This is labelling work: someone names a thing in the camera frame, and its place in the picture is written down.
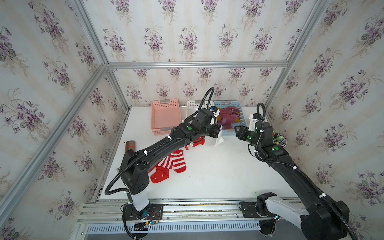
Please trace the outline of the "red santa christmas sock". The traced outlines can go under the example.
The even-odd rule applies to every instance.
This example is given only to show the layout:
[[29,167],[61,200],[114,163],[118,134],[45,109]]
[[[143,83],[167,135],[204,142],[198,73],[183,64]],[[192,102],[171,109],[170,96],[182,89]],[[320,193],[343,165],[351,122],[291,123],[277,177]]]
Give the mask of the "red santa christmas sock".
[[190,148],[197,147],[199,145],[204,145],[205,144],[205,137],[199,137],[199,139],[195,142],[192,142],[185,146],[185,149],[188,151]]

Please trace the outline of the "purple striped sock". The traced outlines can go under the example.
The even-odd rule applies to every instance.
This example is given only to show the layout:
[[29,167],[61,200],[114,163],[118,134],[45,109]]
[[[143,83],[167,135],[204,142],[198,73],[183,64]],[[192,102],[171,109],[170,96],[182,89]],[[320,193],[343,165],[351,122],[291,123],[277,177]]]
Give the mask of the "purple striped sock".
[[227,107],[219,109],[220,113],[217,116],[218,124],[223,127],[223,130],[232,130],[234,124],[241,122],[241,112],[237,107]]

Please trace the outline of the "white sock black stripes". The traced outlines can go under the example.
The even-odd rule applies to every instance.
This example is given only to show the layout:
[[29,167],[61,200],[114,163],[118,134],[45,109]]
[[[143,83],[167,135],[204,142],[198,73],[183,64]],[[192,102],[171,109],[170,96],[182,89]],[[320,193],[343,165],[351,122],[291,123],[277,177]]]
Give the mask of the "white sock black stripes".
[[216,138],[214,148],[218,147],[220,144],[224,143],[225,141],[222,136],[222,130],[223,130],[223,126],[219,125],[218,135]]

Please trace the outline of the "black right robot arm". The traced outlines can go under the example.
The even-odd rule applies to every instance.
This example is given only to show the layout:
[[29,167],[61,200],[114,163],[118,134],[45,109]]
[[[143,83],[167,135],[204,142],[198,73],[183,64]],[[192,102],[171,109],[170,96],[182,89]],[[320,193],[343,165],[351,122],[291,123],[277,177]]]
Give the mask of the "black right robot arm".
[[266,107],[257,104],[250,126],[236,126],[236,136],[248,143],[250,155],[273,168],[300,198],[306,213],[294,210],[287,202],[268,193],[259,196],[261,215],[283,217],[303,232],[308,240],[340,240],[358,237],[349,225],[350,210],[343,201],[334,201],[322,191],[297,165],[281,144],[275,141],[272,126],[266,122]]

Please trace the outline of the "red white striped sock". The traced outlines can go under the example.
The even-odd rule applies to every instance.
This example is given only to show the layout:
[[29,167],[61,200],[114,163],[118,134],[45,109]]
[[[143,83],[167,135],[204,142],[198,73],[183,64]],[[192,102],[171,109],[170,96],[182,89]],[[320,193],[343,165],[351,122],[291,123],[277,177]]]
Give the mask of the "red white striped sock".
[[176,173],[183,173],[187,169],[183,150],[176,150],[168,156],[164,157],[155,167],[155,170],[165,171],[169,173],[173,170]]

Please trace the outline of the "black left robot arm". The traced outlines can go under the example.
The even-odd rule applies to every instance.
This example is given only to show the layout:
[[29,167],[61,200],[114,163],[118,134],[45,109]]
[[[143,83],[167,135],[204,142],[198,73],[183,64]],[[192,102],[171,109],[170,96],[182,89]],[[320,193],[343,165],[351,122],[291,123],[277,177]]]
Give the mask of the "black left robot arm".
[[210,107],[214,91],[214,87],[209,88],[197,110],[173,127],[167,137],[137,152],[127,151],[118,174],[105,188],[105,195],[126,193],[132,199],[130,206],[134,217],[145,219],[150,212],[150,201],[146,194],[146,187],[150,183],[148,172],[174,151],[198,143],[200,138],[208,136],[216,139],[219,136],[218,109]]

